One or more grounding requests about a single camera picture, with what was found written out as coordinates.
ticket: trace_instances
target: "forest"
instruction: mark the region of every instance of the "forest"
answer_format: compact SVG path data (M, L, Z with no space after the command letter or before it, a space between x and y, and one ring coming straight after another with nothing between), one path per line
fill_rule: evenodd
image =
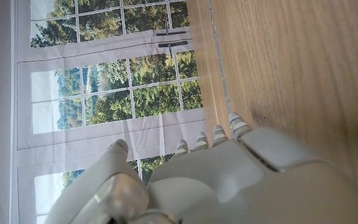
M168 20L166 4L139 6L139 4L160 1L161 0L124 0L125 6L138 5L137 7L124 9L126 32L130 34L145 30L165 29L165 21ZM40 2L31 0L31 4L40 4ZM120 9L94 14L81 14L117 6L119 6L119 0L78 0L78 13L80 14L80 16L78 16L78 30L80 42L123 35L123 18L121 18ZM172 18L172 28L190 25L186 2L170 2L169 9ZM30 33L31 47L49 47L77 43L74 0L54 0L53 11L48 12L46 15L34 16L51 19L30 22L30 26L37 30L36 33ZM67 16L67 18L59 19L59 17L62 16Z

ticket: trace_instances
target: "white window mullion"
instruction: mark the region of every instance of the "white window mullion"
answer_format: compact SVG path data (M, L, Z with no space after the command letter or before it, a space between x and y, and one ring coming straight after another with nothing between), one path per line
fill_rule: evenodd
M142 164L140 163L140 159L137 159L137 173L139 174L139 178L143 180L142 177Z
M78 17L78 0L75 0L75 25L77 28L77 43L80 43L81 39L80 39L80 18Z
M131 70L129 67L129 58L127 58L127 74L128 74L128 84L129 84L129 94L131 96L131 109L132 109L132 119L136 118L135 115L135 100L134 100L134 90L132 88L132 77Z
M125 26L125 15L124 15L124 0L119 0L119 5L121 9L121 24L122 24L122 34L127 34L127 29Z
M169 23L169 29L172 29L172 18L171 18L171 10L169 6L169 0L166 0L167 2L167 13L168 13L168 23Z
M82 74L82 66L80 67L80 80L81 80L82 127L85 127L84 76Z
M178 67L178 62L177 62L177 54L176 52L173 54L173 58L175 61L175 73L177 74L177 83L178 83L178 93L179 93L179 102L180 102L180 111L184 111L184 107L183 107L183 98L181 95L181 86L180 86L180 77L179 77L179 67Z

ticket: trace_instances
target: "tree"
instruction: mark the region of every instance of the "tree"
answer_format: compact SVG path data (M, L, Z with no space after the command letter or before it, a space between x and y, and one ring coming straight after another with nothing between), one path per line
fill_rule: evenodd
M136 118L180 111L176 84L134 90Z
M119 0L78 0L78 13L119 6Z
M126 60L85 66L83 81L86 93L129 87Z
M153 158L147 158L140 160L140 164L142 167L142 179L143 183L148 186L150 177L153 172L159 165L162 165L164 162L168 162L174 154L164 155L164 156L156 156Z
M60 118L57 121L59 130L78 128L82 126L81 98L59 101Z
M146 4L162 0L124 0L124 5ZM78 12L91 12L119 6L119 0L78 0ZM173 27L189 26L185 2L170 3ZM74 0L55 0L53 11L47 17L62 17L75 14ZM124 10L126 32L128 34L145 30L165 28L168 20L165 4L155 6L141 6ZM115 9L80 16L78 18L80 40L88 41L122 35L121 10ZM49 47L77 42L76 18L55 19L46 22L32 22L38 34L31 34L31 47Z
M190 110L203 107L198 80L182 82L180 86L183 109Z
M177 53L177 60L180 78L193 78L198 76L194 50Z
M124 14L128 34L165 29L165 21L168 20L165 4L124 9Z
M68 172L64 172L62 175L62 181L63 181L63 186L64 186L64 190L66 190L66 188L77 178L79 177L85 170L74 170L74 171L68 171Z
M91 100L91 106L88 107L88 102L86 102L86 124L100 124L132 118L131 98L127 90L103 96L91 96L86 99L86 101L89 100Z
M186 2L172 2L170 3L170 10L172 18L172 28L190 26Z
M134 86L176 79L175 61L169 54L131 58L129 67Z

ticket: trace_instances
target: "sky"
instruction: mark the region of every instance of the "sky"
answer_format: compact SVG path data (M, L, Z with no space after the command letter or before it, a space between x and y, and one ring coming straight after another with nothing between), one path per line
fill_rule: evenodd
M46 19L47 14L53 11L55 0L31 0L30 1L30 18Z
M64 188L63 173L42 175L34 178L35 211L37 214L48 213L59 198Z
M56 100L59 98L58 77L55 71L31 73L31 101ZM57 120L60 118L59 102L32 104L32 132L42 134L58 131Z

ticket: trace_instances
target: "wooden surface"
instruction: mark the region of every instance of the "wooden surface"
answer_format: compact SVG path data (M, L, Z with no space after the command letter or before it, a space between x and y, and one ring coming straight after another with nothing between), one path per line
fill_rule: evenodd
M227 134L230 134L230 122L222 116L227 114L224 102L223 86L221 84L221 73L219 71L218 58L216 54L211 21L209 19L206 1L188 1L187 9L191 24L191 33L195 43L195 56L203 106L205 111L206 127L208 130L209 143L212 144L213 128L220 124Z
M222 95L210 99L220 74L204 69L218 66L205 62L217 57L208 2L187 4L199 76L211 80L200 82L206 117L218 117L208 120L211 128L227 112L212 110L224 104ZM358 0L212 5L231 110L254 128L273 127L312 145L358 185Z

